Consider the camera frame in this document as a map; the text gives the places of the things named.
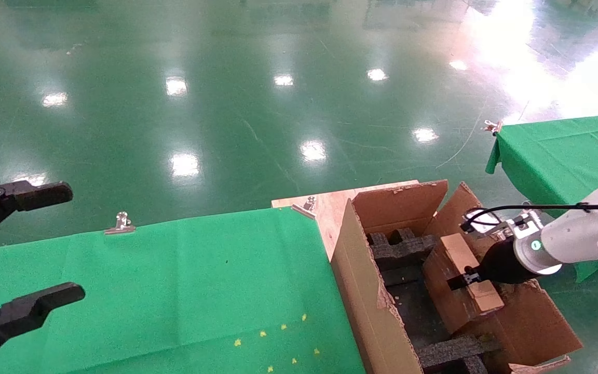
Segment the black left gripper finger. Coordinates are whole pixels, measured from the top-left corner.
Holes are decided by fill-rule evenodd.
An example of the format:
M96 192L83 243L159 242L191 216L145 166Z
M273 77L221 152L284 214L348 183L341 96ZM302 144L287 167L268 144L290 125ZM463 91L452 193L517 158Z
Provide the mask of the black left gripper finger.
M64 283L24 295L0 307L0 348L9 339L40 329L50 312L85 298L85 289Z
M0 223L15 211L32 211L64 204L73 197L73 189L63 181L43 185L31 185L29 181L0 184Z

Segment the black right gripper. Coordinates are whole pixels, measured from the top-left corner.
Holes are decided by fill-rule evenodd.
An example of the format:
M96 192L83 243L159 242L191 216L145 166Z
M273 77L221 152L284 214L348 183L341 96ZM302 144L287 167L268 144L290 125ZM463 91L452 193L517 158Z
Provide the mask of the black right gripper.
M447 280L450 289L458 290L484 281L521 284L532 279L532 273L515 255L513 244L512 237L493 244L480 260L479 266L465 266L462 274Z

